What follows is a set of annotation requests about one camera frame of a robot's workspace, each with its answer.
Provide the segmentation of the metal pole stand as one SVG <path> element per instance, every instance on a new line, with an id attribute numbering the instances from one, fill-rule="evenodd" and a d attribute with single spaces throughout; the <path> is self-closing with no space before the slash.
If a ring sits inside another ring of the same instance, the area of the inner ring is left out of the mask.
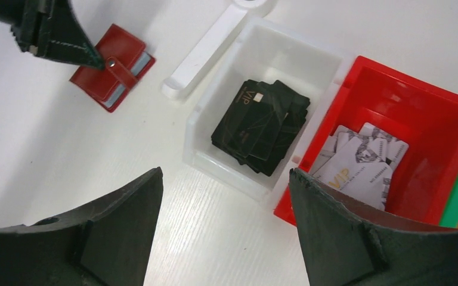
<path id="1" fill-rule="evenodd" d="M 230 1 L 178 67 L 163 80 L 161 93 L 175 101 L 187 98 L 235 40 L 245 22 L 253 17 L 265 17 L 276 3 L 272 0 Z"/>

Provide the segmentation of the red leather card holder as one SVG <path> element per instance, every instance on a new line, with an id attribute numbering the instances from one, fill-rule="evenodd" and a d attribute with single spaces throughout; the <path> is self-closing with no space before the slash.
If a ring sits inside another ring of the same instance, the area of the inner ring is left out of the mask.
<path id="1" fill-rule="evenodd" d="M 96 44 L 104 69 L 78 68 L 70 82 L 109 113 L 115 111 L 156 62 L 146 43 L 117 24 L 112 24 Z"/>

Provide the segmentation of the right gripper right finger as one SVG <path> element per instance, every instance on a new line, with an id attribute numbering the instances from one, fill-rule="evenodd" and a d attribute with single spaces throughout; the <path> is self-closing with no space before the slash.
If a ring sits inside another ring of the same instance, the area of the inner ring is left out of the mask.
<path id="1" fill-rule="evenodd" d="M 378 210 L 298 168 L 289 191 L 311 285 L 458 285 L 458 229 Z"/>

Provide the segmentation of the red plastic bin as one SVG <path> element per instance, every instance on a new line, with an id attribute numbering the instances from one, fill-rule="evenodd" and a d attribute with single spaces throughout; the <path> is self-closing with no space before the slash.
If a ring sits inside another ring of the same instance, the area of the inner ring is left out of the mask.
<path id="1" fill-rule="evenodd" d="M 399 158 L 386 211 L 440 223 L 458 177 L 458 94 L 358 56 L 299 164 L 309 171 L 341 127 L 396 144 Z"/>

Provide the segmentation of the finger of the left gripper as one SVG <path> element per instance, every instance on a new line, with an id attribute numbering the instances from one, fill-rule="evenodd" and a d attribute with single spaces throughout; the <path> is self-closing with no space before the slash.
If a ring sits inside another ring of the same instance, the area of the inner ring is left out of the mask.
<path id="1" fill-rule="evenodd" d="M 18 47 L 38 58 L 103 70 L 105 60 L 79 24 L 70 1 L 0 1 L 0 22 Z"/>

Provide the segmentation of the black VIP cards stack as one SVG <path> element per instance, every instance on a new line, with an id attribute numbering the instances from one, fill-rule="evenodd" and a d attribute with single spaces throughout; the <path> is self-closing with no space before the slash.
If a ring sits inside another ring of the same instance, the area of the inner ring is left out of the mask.
<path id="1" fill-rule="evenodd" d="M 271 176 L 306 122 L 311 100 L 282 81 L 243 82 L 211 141 L 241 165 Z"/>

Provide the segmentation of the white plastic bin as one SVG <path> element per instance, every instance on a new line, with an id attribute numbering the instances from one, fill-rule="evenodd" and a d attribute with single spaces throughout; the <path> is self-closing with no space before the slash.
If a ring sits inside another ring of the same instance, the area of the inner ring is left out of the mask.
<path id="1" fill-rule="evenodd" d="M 354 60 L 251 20 L 187 120 L 184 162 L 256 201 L 276 201 Z"/>

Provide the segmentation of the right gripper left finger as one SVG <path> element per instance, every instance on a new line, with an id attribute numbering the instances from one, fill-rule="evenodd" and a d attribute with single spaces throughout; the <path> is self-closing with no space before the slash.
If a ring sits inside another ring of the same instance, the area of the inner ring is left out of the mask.
<path id="1" fill-rule="evenodd" d="M 0 228 L 0 285 L 143 285 L 162 197 L 156 167 L 68 212 Z"/>

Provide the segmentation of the white VIP cards stack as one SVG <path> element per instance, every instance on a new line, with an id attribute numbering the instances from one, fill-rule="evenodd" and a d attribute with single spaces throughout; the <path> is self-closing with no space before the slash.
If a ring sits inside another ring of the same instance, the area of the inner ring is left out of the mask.
<path id="1" fill-rule="evenodd" d="M 391 179 L 409 145 L 366 122 L 356 132 L 339 125 L 310 168 L 321 183 L 384 210 Z"/>

